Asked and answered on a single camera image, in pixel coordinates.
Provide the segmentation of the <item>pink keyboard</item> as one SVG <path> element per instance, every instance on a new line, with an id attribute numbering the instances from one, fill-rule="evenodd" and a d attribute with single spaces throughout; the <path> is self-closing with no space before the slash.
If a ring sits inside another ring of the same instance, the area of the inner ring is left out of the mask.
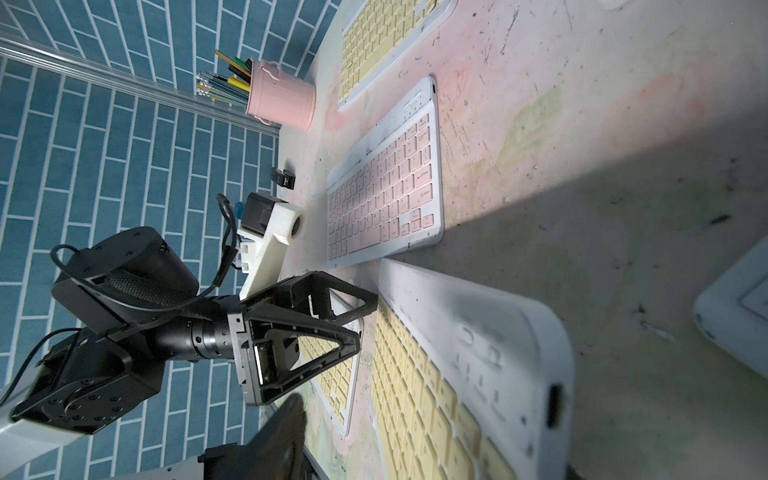
<path id="1" fill-rule="evenodd" d="M 437 83 L 422 78 L 327 178 L 329 268 L 437 244 L 444 234 Z"/>

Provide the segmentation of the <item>white keyboard right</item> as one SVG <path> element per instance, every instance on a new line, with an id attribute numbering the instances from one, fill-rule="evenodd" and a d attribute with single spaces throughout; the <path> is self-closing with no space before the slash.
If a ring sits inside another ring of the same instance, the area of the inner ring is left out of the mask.
<path id="1" fill-rule="evenodd" d="M 702 334 L 767 376 L 767 240 L 760 240 L 694 303 Z"/>

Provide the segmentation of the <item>yellow keyboard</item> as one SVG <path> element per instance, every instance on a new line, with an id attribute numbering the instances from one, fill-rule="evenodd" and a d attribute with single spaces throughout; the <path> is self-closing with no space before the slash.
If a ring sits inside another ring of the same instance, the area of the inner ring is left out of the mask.
<path id="1" fill-rule="evenodd" d="M 394 260 L 379 271 L 374 427 L 390 479 L 563 479 L 575 362 L 545 304 Z"/>
<path id="2" fill-rule="evenodd" d="M 331 302 L 332 310 L 336 314 L 360 305 L 354 297 L 336 291 L 331 292 Z M 344 328 L 357 333 L 362 345 L 364 332 L 362 319 L 345 324 Z M 299 360 L 294 367 L 302 366 L 335 348 L 334 343 L 311 336 L 299 336 L 298 342 Z M 350 430 L 359 363 L 359 356 L 354 356 L 310 381 L 330 415 L 334 429 L 342 438 L 346 437 Z"/>
<path id="3" fill-rule="evenodd" d="M 453 13 L 450 0 L 366 1 L 342 30 L 338 110 L 345 111 Z"/>

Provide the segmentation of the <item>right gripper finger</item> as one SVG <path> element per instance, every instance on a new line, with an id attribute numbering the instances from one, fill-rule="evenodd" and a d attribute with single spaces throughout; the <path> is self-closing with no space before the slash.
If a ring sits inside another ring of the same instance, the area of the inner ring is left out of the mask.
<path id="1" fill-rule="evenodd" d="M 303 479 L 307 417 L 299 394 L 291 394 L 240 457 L 241 479 Z"/>

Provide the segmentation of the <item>pink pencil cup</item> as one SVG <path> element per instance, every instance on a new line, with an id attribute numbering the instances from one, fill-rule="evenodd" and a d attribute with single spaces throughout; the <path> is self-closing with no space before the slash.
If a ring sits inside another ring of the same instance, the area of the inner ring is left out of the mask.
<path id="1" fill-rule="evenodd" d="M 248 115 L 265 125 L 277 123 L 307 132 L 316 101 L 314 84 L 283 71 L 276 62 L 253 61 Z"/>

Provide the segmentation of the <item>pencils in cup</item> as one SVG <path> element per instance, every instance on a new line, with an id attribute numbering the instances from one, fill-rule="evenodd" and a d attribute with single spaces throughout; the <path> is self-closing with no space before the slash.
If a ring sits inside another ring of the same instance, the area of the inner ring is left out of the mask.
<path id="1" fill-rule="evenodd" d="M 252 61 L 228 56 L 220 50 L 216 50 L 215 54 L 227 69 L 223 73 L 198 73 L 195 76 L 196 94 L 245 109 L 250 97 Z"/>

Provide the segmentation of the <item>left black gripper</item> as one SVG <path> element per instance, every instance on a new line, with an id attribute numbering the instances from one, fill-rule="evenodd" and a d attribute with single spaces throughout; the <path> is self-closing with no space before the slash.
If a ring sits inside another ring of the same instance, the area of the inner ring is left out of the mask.
<path id="1" fill-rule="evenodd" d="M 354 297 L 360 305 L 336 314 L 332 310 L 332 291 Z M 376 293 L 327 272 L 312 271 L 282 280 L 230 307 L 230 339 L 244 402 L 270 404 L 357 355 L 361 350 L 359 335 L 334 324 L 361 319 L 371 314 L 377 304 Z M 293 311 L 315 314 L 320 320 L 295 319 Z M 335 348 L 294 367 L 299 336 L 330 341 Z"/>

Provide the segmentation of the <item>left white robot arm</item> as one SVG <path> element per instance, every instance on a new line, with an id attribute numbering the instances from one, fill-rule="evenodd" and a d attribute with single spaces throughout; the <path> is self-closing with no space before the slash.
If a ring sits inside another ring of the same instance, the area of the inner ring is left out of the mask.
<path id="1" fill-rule="evenodd" d="M 158 394 L 171 361 L 229 360 L 247 405 L 270 404 L 353 358 L 375 293 L 313 271 L 247 299 L 211 296 L 150 227 L 61 262 L 54 299 L 81 326 L 33 350 L 1 397 L 1 470 L 92 435 Z"/>

